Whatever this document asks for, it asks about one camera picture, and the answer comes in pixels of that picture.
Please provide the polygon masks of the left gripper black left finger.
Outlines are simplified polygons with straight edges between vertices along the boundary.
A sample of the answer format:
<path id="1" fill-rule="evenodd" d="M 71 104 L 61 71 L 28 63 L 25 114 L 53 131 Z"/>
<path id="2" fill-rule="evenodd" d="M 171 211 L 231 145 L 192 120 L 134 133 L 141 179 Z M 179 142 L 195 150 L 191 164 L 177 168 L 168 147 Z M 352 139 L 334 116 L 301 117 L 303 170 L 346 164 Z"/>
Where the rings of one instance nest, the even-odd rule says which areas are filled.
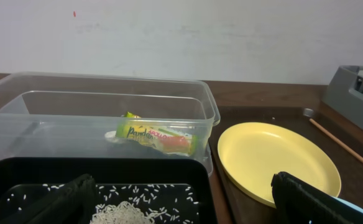
<path id="1" fill-rule="evenodd" d="M 89 223 L 97 205 L 89 174 L 0 173 L 0 223 Z"/>

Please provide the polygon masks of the white tissue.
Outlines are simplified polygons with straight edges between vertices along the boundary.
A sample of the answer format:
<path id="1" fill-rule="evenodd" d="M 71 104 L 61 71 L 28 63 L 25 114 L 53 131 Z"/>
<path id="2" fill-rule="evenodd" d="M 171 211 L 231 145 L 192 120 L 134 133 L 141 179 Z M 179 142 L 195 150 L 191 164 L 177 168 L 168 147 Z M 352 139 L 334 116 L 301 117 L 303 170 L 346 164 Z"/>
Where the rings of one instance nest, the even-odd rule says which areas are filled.
<path id="1" fill-rule="evenodd" d="M 110 131 L 110 132 L 107 132 L 107 133 L 104 135 L 105 140 L 107 140 L 108 142 L 117 143 L 119 140 L 118 140 L 118 138 L 116 137 L 116 133 L 117 133 L 117 131 Z"/>

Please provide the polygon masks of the light blue bowl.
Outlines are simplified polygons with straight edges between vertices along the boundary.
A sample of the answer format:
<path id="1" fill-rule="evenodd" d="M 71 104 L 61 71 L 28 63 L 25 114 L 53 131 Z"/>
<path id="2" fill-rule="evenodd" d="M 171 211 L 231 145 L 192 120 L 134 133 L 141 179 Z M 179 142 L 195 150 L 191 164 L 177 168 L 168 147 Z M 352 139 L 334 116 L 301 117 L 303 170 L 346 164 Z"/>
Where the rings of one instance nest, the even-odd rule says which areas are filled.
<path id="1" fill-rule="evenodd" d="M 362 208 L 360 208 L 360 207 L 358 207 L 357 205 L 355 205 L 355 204 L 353 204 L 353 203 L 351 203 L 351 202 L 348 202 L 348 201 L 346 201 L 346 200 L 344 200 L 344 199 L 341 199 L 341 198 L 339 198 L 339 197 L 334 197 L 334 199 L 338 200 L 339 202 L 341 202 L 341 203 L 343 203 L 343 204 L 347 205 L 348 207 L 351 207 L 351 208 L 353 208 L 354 210 L 357 210 L 358 212 L 360 212 L 360 213 L 362 213 L 362 214 L 363 214 L 363 209 L 362 209 Z"/>

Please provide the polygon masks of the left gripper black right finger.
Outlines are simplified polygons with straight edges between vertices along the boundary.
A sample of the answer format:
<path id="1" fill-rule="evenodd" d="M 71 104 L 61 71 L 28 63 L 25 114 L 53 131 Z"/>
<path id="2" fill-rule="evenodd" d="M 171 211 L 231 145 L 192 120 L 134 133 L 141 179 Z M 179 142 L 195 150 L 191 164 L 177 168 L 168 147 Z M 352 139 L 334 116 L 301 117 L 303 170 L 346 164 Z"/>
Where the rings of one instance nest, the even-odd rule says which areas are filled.
<path id="1" fill-rule="evenodd" d="M 279 223 L 363 223 L 361 211 L 287 172 L 275 174 L 271 187 Z"/>

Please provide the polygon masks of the yellow plate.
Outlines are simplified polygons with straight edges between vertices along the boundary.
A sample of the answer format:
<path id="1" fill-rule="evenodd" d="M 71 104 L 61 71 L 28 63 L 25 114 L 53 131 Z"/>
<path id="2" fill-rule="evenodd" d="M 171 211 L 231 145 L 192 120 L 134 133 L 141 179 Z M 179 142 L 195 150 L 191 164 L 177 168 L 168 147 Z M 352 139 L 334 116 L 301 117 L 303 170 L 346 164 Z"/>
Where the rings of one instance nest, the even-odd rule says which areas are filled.
<path id="1" fill-rule="evenodd" d="M 316 144 L 289 129 L 269 123 L 239 123 L 218 139 L 219 160 L 231 181 L 254 200 L 274 207 L 271 181 L 287 172 L 337 197 L 341 176 Z"/>

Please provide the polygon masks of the green snack wrapper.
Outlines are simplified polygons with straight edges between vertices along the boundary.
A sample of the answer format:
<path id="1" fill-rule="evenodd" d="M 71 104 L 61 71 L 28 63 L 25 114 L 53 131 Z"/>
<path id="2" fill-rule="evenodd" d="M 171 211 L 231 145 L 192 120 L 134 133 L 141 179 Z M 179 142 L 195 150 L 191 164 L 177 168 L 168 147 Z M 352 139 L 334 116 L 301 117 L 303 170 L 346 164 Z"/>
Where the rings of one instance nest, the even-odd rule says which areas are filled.
<path id="1" fill-rule="evenodd" d="M 166 154 L 188 157 L 203 148 L 203 142 L 192 126 L 144 119 L 129 111 L 124 117 L 126 120 L 116 129 L 115 137 L 118 139 L 136 141 Z"/>

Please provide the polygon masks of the wooden chopstick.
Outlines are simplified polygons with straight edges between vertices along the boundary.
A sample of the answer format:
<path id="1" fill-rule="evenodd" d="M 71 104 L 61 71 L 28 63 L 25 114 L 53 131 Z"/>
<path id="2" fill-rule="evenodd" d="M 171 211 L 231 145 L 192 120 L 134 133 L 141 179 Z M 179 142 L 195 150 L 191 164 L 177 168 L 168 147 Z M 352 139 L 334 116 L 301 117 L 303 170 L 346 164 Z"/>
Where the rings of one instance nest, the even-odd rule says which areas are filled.
<path id="1" fill-rule="evenodd" d="M 349 154 L 354 156 L 358 161 L 360 161 L 363 164 L 363 157 L 360 156 L 358 153 L 356 153 L 353 149 L 351 149 L 347 144 L 343 143 L 341 140 L 339 140 L 336 136 L 331 134 L 327 129 L 322 127 L 319 123 L 317 123 L 313 118 L 309 119 L 310 123 L 316 126 L 319 130 L 321 130 L 325 135 L 330 137 L 334 142 L 336 142 L 338 145 L 340 145 L 343 149 L 345 149 Z"/>

